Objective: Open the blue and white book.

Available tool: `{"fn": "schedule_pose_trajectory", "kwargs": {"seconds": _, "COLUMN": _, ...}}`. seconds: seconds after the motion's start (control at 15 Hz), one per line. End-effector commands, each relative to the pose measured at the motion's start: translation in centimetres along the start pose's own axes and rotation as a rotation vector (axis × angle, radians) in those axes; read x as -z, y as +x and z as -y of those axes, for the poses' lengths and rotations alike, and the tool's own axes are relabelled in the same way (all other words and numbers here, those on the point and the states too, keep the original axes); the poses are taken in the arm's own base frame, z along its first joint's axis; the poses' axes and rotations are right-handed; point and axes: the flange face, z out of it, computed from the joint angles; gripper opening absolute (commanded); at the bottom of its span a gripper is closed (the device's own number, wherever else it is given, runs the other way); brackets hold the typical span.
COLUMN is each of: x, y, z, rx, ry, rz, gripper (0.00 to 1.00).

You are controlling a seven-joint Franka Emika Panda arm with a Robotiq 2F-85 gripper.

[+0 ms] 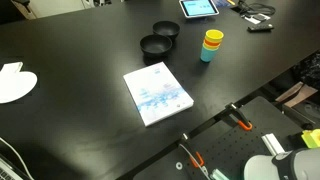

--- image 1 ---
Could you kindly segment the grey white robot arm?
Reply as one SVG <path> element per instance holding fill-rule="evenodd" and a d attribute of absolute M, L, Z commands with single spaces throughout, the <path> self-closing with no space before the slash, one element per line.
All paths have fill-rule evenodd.
<path fill-rule="evenodd" d="M 320 148 L 275 156 L 255 155 L 245 164 L 244 180 L 320 180 Z"/>

